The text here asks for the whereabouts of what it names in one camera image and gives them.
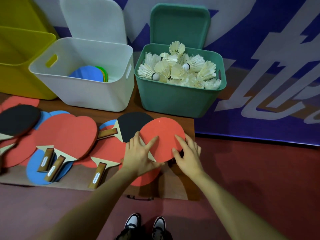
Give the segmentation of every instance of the hand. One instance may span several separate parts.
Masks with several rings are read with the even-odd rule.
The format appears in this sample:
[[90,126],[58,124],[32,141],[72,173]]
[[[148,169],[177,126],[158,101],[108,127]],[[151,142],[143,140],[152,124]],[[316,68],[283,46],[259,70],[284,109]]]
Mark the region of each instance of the hand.
[[187,134],[187,143],[178,135],[175,135],[175,137],[182,146],[184,156],[183,158],[181,158],[179,152],[175,148],[172,148],[174,158],[176,159],[177,164],[182,172],[191,180],[193,180],[196,176],[204,173],[201,162],[199,160],[201,147],[198,146],[198,144],[194,142]]
[[140,143],[140,132],[137,131],[134,137],[126,144],[122,169],[128,170],[134,176],[139,177],[164,165],[164,162],[154,162],[148,158],[150,148],[158,138],[156,136],[147,145],[142,146]]

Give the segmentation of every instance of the paddle label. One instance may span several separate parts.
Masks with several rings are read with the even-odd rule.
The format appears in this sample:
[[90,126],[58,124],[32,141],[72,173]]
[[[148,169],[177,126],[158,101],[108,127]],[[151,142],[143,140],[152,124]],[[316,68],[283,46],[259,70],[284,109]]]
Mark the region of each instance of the paddle label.
[[47,156],[45,156],[45,157],[43,158],[42,163],[41,163],[41,167],[44,167],[44,166],[45,166],[45,164],[46,164],[47,160],[48,160],[48,157],[47,157]]
[[95,184],[98,181],[99,176],[100,176],[100,173],[99,172],[96,173],[96,176],[94,176],[94,179],[92,181],[93,184]]
[[50,177],[50,175],[53,173],[54,169],[56,168],[56,166],[53,166],[50,171],[48,172],[48,177]]

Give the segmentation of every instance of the wooden table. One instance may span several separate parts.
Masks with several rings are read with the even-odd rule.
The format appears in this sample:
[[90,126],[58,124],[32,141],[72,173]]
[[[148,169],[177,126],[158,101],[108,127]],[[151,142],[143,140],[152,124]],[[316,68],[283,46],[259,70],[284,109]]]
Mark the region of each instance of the wooden table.
[[[0,93],[0,103],[2,103],[10,95]],[[146,112],[153,118],[169,117],[176,120],[184,129],[185,133],[191,138],[195,139],[194,121],[192,118],[178,117],[161,113],[154,113],[146,111],[141,104],[141,99],[138,91],[137,84],[135,83],[134,90],[129,102],[128,107],[119,113],[107,112],[102,110],[81,108],[66,105],[60,99],[52,101],[41,100],[38,106],[40,109],[46,112],[54,110],[65,110],[75,116],[89,116],[97,122],[97,125],[101,125],[106,121],[117,119],[124,113],[141,111]],[[111,168],[105,173],[107,180],[117,171],[117,167]],[[15,184],[15,185],[30,185],[32,184],[27,176],[26,170],[23,166],[15,166],[8,169],[3,169],[4,173],[0,176],[0,183]],[[89,190],[88,184],[95,173],[94,168],[86,168],[82,165],[76,165],[59,181],[49,185],[48,187],[77,189],[77,190]],[[186,199],[186,200],[199,200],[200,193],[197,186],[179,169],[178,165],[172,161],[166,163],[162,167],[161,172],[157,179],[151,184],[135,187],[129,186],[125,191],[126,195],[133,195],[136,198],[173,198],[173,199]]]

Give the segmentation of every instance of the black and white sneaker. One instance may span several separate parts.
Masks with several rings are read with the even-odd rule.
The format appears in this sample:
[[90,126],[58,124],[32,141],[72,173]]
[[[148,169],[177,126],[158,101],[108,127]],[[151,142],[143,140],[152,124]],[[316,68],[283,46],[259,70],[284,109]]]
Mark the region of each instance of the black and white sneaker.
[[136,229],[141,227],[141,215],[139,213],[132,214],[124,225],[125,229]]
[[159,216],[153,224],[152,240],[164,240],[165,233],[166,222],[162,216]]

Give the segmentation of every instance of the forearm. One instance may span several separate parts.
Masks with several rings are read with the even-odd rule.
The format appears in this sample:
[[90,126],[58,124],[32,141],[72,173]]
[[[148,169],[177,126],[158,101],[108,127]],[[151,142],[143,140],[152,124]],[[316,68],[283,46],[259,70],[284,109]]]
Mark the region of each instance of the forearm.
[[282,234],[214,182],[206,173],[192,179],[209,200],[233,240],[283,240]]
[[96,239],[118,199],[134,180],[132,173],[119,170],[95,190],[88,201],[63,216],[41,239]]

